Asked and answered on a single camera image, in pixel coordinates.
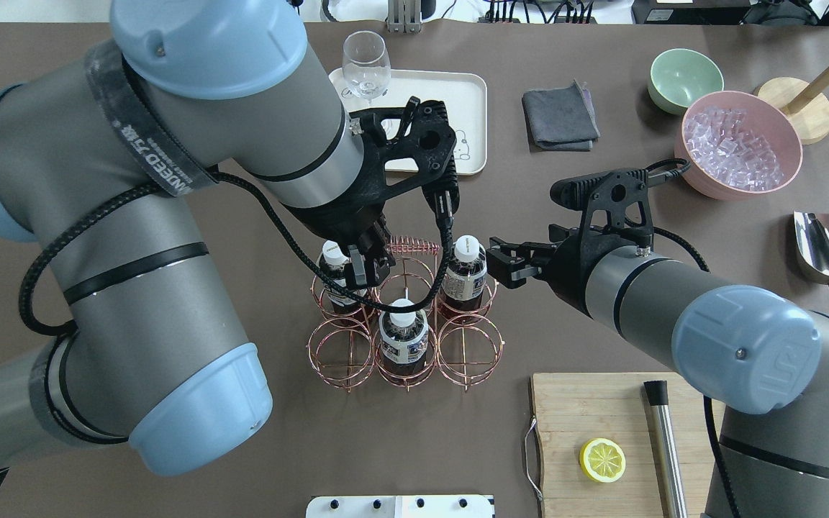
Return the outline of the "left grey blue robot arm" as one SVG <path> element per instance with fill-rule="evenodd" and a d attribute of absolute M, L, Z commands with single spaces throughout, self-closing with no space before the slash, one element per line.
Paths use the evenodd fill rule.
<path fill-rule="evenodd" d="M 112 38 L 0 92 L 0 236 L 63 247 L 73 321 L 0 366 L 0 475 L 127 442 L 159 476 L 272 412 L 185 202 L 234 160 L 310 232 L 391 265 L 377 168 L 286 1 L 115 1 Z"/>

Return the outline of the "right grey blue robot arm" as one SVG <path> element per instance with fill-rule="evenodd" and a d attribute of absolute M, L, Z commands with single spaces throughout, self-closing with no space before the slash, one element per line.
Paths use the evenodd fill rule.
<path fill-rule="evenodd" d="M 829 517 L 829 315 L 733 284 L 610 236 L 583 255 L 557 243 L 493 238 L 491 275 L 528 278 L 601 322 L 725 406 L 705 517 Z"/>

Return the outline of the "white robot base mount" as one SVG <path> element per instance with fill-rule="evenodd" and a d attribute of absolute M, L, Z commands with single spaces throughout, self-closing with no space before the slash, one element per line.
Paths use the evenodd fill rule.
<path fill-rule="evenodd" d="M 494 517 L 493 496 L 421 494 L 322 496 L 313 498 L 306 517 Z"/>

